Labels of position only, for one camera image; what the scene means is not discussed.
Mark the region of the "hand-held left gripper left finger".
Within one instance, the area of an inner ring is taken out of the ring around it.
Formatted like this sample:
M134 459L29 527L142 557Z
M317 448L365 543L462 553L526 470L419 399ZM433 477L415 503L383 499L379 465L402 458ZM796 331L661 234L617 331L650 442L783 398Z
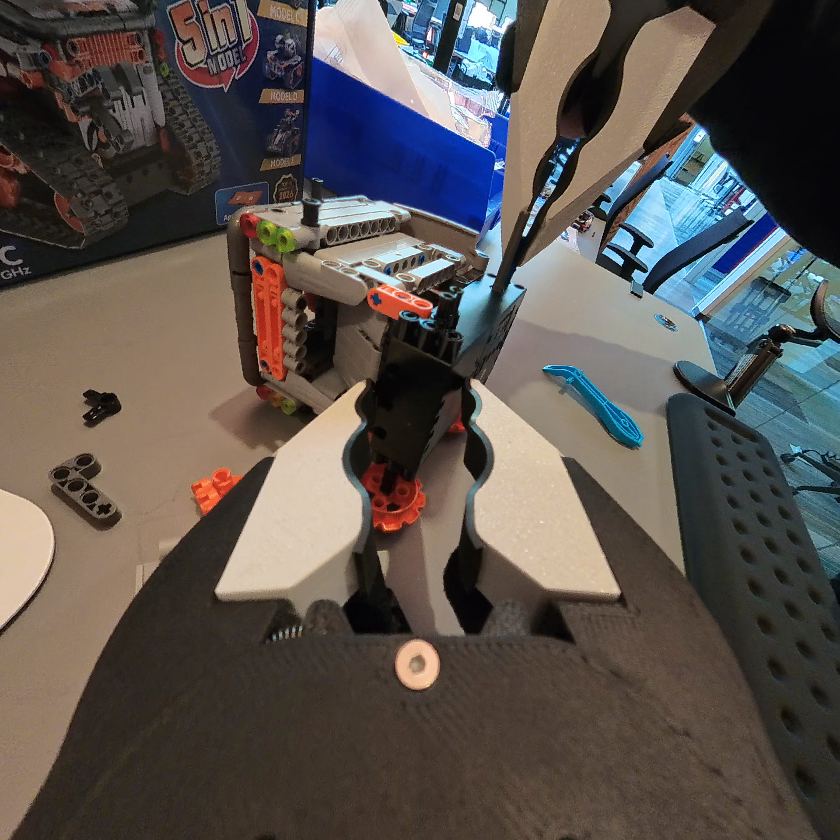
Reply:
M299 614L319 600L343 605L359 589L368 497L345 451L361 431L352 386L279 447L215 588L222 602L288 600Z

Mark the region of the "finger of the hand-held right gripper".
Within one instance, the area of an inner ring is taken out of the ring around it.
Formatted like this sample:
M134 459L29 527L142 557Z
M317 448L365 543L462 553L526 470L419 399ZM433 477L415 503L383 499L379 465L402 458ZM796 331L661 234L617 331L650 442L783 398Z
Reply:
M609 186L643 152L659 143L698 98L708 73L700 56L718 27L702 3L621 3L621 87L616 107L584 154L599 170L620 162Z
M621 87L620 2L520 2L509 68L510 121L501 205L502 266L522 266L591 205L620 162L597 170L585 153L605 137ZM559 135L568 100L586 136Z

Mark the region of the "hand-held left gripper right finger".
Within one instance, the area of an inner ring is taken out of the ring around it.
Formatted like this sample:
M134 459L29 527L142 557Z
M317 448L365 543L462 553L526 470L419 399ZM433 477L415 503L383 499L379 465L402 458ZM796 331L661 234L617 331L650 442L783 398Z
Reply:
M459 573L491 606L530 617L551 602L615 604L622 591L560 451L478 380L464 397L465 503Z

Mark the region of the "building block robot vehicle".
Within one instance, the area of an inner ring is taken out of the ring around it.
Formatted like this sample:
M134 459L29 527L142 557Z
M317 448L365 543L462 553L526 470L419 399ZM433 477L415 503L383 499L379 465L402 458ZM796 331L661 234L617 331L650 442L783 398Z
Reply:
M324 413L369 386L361 483L374 527L419 519L417 473L466 426L462 395L486 383L524 287L488 271L476 231L363 195L247 206L227 222L241 370L287 413Z

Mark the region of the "orange wedge plate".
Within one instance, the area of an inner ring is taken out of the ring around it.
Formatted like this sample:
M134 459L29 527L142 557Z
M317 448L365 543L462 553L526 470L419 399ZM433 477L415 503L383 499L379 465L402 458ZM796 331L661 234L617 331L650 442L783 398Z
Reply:
M210 476L204 477L191 484L191 492L196 506L202 516L213 510L231 489L233 489L242 475L235 475L230 469L215 469Z

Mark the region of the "blue brick separator tool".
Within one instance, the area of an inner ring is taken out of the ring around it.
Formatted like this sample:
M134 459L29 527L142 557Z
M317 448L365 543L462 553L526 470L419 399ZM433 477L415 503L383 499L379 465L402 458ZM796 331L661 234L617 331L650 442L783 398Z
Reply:
M574 399L595 417L618 444L639 449L644 435L636 422L617 404L610 401L585 375L583 370L566 364L548 364L542 373L562 392L572 392Z

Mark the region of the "black office chair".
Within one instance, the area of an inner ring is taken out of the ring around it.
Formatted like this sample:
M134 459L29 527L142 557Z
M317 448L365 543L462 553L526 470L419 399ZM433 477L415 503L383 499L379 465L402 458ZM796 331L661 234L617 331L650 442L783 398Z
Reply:
M665 173L671 163L672 155L672 152L661 154L656 161L653 160L653 155L649 155L644 165L639 168L630 183L612 203L612 209L605 217L602 240L595 260L598 266L612 271L618 270L618 263L604 254L604 248L608 244L610 236L614 233L613 228L619 227L622 222L627 220L635 204L637 204L637 200Z
M731 243L752 225L753 220L746 218L742 211L725 215L709 228L664 255L646 274L643 283L644 292L653 295L675 273L687 268L721 245Z

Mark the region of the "blue plastic storage bin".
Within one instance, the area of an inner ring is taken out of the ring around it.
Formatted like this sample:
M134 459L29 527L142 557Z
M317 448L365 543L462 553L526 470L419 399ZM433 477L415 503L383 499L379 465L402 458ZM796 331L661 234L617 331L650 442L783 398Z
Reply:
M399 203L485 235L501 220L508 118L479 126L488 147L315 58L304 175L337 196Z

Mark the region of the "dark perforated pad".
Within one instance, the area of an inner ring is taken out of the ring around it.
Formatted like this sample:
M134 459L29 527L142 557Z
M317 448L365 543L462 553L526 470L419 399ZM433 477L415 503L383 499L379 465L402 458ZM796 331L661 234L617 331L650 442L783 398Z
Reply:
M686 576L817 835L839 838L838 602L769 441L689 393L666 421Z

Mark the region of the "dark grey bent liftarm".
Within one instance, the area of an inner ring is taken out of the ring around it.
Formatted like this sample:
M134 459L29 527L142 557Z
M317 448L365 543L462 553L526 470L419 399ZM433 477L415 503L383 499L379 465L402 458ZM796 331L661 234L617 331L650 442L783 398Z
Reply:
M94 454L81 453L63 461L48 473L50 487L83 520L104 530L115 526L122 517L117 504L93 480L102 466Z

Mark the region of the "black angle connector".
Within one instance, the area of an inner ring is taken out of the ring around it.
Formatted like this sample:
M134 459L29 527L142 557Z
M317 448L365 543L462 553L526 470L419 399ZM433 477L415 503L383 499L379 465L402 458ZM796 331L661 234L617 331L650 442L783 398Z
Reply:
M122 411L121 401L114 392L88 389L82 393L82 398L89 406L82 415L82 421L87 427L95 427L106 418L113 417Z

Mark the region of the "printed robot kit box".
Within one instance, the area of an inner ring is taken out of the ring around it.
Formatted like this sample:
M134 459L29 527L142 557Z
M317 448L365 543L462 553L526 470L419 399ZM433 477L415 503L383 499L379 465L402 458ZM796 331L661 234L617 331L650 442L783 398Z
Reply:
M2 288L298 200L315 6L2 1Z

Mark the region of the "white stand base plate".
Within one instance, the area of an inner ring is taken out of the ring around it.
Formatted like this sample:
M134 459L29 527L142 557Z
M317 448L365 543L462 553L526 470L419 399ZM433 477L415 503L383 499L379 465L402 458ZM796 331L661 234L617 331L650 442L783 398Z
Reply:
M1 631L37 595L53 564L55 532L34 502L1 490Z

